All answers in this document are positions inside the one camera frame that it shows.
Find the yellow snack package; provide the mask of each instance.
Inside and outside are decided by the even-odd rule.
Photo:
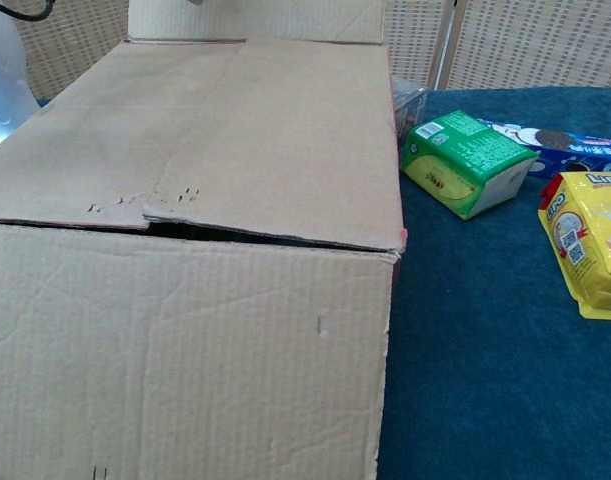
[[[611,172],[568,172],[543,190],[538,216],[585,318],[611,320]]]

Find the green snack package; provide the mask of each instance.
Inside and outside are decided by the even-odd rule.
[[[536,153],[460,110],[414,128],[401,170],[468,220],[514,198]]]

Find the wicker screen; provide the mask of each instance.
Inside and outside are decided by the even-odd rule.
[[[43,0],[6,0],[25,13],[43,9]],[[128,0],[60,0],[47,20],[16,22],[27,52],[27,75],[34,96],[54,98],[127,32]]]
[[[393,72],[427,82],[444,0],[388,0],[385,42],[392,46]]]
[[[611,85],[611,0],[461,2],[443,86]]]

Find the box flap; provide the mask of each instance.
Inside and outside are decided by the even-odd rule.
[[[251,40],[179,139],[148,219],[402,248],[384,47]]]
[[[136,40],[383,41],[384,0],[131,0]]]
[[[143,204],[240,45],[119,45],[0,145],[0,220],[146,227]]]
[[[0,479],[374,478],[390,257],[0,225]]]

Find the blue tablecloth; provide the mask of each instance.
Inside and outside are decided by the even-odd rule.
[[[433,92],[425,117],[456,109],[611,138],[611,89]],[[611,479],[611,322],[569,296],[545,183],[465,223],[401,178],[379,480]]]

